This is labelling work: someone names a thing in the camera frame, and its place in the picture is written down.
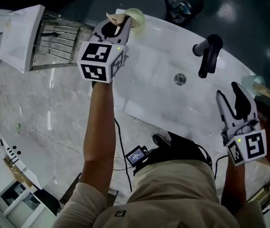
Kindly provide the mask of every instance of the forearm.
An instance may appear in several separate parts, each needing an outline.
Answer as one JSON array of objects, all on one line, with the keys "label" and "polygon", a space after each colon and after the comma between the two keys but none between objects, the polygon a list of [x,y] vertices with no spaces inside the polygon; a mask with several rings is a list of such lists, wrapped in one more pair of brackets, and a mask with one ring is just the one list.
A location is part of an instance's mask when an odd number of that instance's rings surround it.
[{"label": "forearm", "polygon": [[229,155],[221,204],[235,215],[246,202],[245,166],[234,166]]},{"label": "forearm", "polygon": [[111,183],[115,147],[112,83],[96,83],[83,144],[84,168],[80,182],[95,187],[104,196]]}]

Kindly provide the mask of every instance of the black shoe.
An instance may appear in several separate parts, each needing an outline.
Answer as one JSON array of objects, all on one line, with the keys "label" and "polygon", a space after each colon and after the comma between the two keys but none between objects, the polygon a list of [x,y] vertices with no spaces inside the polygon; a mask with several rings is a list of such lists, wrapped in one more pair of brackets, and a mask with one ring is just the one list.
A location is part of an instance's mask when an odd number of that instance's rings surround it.
[{"label": "black shoe", "polygon": [[169,143],[166,141],[166,139],[160,134],[154,134],[152,136],[152,138],[153,138],[155,145],[157,145],[158,147],[169,145]]}]

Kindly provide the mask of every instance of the person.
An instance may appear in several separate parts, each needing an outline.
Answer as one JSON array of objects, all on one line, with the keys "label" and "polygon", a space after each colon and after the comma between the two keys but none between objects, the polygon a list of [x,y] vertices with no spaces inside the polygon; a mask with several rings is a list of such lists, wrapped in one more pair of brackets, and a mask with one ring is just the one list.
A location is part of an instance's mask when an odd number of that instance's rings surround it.
[{"label": "person", "polygon": [[245,166],[229,157],[221,204],[214,174],[194,142],[170,133],[136,169],[134,191],[124,205],[106,208],[116,134],[112,83],[93,87],[84,139],[84,167],[54,228],[265,227],[260,204],[246,203]]}]

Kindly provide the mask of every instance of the sink drain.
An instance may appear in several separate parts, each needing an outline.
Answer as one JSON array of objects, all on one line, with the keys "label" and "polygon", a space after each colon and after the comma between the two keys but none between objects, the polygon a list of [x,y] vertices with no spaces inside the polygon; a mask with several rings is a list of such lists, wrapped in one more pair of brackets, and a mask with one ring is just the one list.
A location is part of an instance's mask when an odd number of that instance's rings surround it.
[{"label": "sink drain", "polygon": [[186,83],[186,76],[184,74],[176,74],[174,81],[176,85],[182,86]]}]

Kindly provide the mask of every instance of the dark floor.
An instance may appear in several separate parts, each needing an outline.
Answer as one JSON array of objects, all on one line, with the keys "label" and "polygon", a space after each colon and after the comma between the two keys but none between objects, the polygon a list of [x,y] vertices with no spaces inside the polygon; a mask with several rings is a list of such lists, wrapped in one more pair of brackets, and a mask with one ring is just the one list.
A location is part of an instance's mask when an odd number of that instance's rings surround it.
[{"label": "dark floor", "polygon": [[[138,8],[160,19],[166,13],[164,0],[74,0],[57,12],[95,25],[117,8]],[[202,12],[184,28],[202,37],[220,35],[223,48],[262,75],[270,89],[270,0],[205,0]]]}]

